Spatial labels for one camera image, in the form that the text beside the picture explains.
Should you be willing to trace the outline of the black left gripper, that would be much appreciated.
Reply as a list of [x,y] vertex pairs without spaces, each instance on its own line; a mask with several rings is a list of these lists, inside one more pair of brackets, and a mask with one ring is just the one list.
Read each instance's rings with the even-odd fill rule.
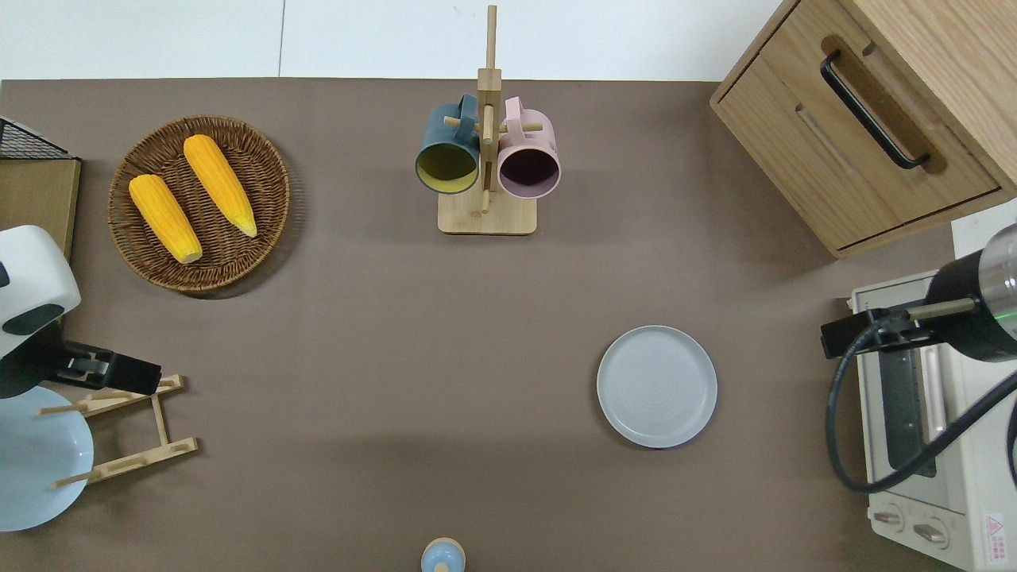
[[28,392],[43,381],[77,388],[113,388],[149,396],[162,366],[135,357],[67,341],[60,319],[29,336],[1,362],[1,397]]

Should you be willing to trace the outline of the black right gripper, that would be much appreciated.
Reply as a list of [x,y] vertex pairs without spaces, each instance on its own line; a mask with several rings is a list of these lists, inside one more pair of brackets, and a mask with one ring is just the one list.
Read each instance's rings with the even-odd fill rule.
[[842,358],[872,323],[886,318],[891,322],[868,340],[868,352],[945,343],[974,361],[1014,361],[1015,258],[974,251],[937,271],[920,300],[824,323],[825,358]]

